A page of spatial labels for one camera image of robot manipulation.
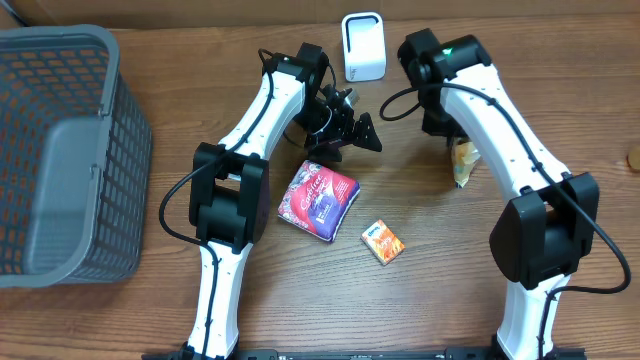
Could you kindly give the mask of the yellow wet wipes pack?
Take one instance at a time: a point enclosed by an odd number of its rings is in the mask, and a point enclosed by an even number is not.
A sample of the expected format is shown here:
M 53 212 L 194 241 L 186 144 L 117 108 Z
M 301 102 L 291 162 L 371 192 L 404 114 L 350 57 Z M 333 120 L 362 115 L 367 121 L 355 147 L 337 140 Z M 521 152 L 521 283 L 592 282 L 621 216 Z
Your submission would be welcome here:
M 463 188 L 481 159 L 480 152 L 469 138 L 454 138 L 450 153 L 455 185 Z

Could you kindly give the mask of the red Carefree pad pack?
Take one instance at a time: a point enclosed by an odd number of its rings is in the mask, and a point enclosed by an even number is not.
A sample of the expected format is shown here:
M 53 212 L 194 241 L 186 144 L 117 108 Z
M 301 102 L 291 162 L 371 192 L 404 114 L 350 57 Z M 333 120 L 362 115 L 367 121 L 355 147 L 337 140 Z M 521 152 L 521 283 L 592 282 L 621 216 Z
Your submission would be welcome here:
M 305 160 L 287 187 L 278 215 L 331 243 L 359 192 L 357 180 Z

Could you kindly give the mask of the Kleenex tissue pack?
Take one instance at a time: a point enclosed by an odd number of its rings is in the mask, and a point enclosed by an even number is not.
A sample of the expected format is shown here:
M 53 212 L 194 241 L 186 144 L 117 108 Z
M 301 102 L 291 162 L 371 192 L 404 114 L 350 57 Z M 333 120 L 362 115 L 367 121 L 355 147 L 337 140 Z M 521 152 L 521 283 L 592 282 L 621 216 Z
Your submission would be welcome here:
M 381 219 L 362 233 L 361 240 L 383 266 L 389 264 L 405 250 L 404 243 Z

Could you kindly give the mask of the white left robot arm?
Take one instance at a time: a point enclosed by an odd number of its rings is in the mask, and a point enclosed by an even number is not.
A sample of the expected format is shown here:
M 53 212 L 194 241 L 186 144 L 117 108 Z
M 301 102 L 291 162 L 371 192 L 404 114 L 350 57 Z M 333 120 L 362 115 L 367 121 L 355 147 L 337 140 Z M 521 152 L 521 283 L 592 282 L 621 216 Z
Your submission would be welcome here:
M 180 359 L 231 359 L 244 267 L 270 209 L 269 158 L 291 122 L 307 133 L 314 160 L 341 161 L 340 147 L 379 152 L 369 114 L 354 114 L 352 90 L 322 82 L 331 65 L 324 50 L 304 43 L 288 56 L 260 50 L 262 83 L 234 129 L 194 153 L 189 221 L 201 254 L 196 320 Z

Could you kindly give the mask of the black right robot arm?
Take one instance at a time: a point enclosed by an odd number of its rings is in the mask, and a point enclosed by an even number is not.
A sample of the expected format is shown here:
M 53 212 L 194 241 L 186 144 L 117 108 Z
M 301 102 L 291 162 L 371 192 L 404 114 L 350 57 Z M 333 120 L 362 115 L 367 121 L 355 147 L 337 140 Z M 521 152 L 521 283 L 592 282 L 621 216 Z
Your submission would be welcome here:
M 594 216 L 597 183 L 587 173 L 572 175 L 536 137 L 476 37 L 440 43 L 424 29 L 407 35 L 397 56 L 418 90 L 423 131 L 446 138 L 466 135 L 505 202 L 489 238 L 494 261 L 507 279 L 494 357 L 554 358 L 557 302 L 547 296 L 569 283 L 593 241 L 586 220 L 562 197 L 570 196 Z

